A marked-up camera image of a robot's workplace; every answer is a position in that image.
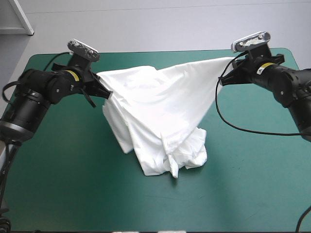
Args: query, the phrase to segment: wrinkled fabric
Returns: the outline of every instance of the wrinkled fabric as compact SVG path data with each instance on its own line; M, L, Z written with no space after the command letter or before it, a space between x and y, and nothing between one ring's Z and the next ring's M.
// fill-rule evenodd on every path
M147 176L202 166L206 131L197 125L215 98L231 57L156 70L142 66L98 73L113 91L103 113L124 153L135 150Z

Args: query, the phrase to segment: white wall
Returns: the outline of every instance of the white wall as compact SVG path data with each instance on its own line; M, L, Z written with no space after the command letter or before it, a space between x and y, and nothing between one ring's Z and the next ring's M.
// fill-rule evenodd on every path
M0 28L22 27L8 0L0 1Z

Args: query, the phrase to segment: gray floor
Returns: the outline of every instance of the gray floor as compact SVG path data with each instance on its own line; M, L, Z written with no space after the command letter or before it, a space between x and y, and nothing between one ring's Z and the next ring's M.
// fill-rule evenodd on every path
M311 1L19 0L35 34L0 36L0 85L18 78L38 53L67 51L76 38L99 52L229 49L269 31L271 47L290 49L310 67ZM5 104L0 102L0 112Z

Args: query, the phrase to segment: green tabletop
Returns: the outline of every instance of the green tabletop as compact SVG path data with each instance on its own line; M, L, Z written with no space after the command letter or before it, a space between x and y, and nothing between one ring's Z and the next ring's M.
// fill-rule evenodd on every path
M285 66L297 68L291 52ZM43 69L53 54L30 58ZM102 53L93 71L141 65L157 69L233 56L229 50ZM69 56L56 59L65 64ZM225 125L213 105L199 127L207 130L204 166L146 177L134 152L124 154L102 113L83 95L51 106L10 171L5 199L13 230L42 231L294 231L311 203L311 144L299 136L265 136ZM297 132L287 109L254 85L226 86L220 109L253 130ZM306 217L301 230L311 230Z

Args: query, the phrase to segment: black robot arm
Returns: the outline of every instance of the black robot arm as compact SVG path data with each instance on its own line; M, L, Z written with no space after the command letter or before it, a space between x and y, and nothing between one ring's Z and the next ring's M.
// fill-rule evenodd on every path
M272 56L268 47L270 34L259 32L235 41L231 49L245 52L244 59L233 63L234 69L221 78L223 86L254 83L273 93L276 101L288 108L302 137L311 141L311 69L294 70L280 64L284 56Z
M13 101L0 120L1 140L22 143L31 139L50 105L65 96L83 94L93 107L90 96L110 97L111 92L90 70L91 63L99 60L98 52L77 40L69 41L68 48L73 56L66 66L54 64L51 72L29 69L13 83L17 85Z

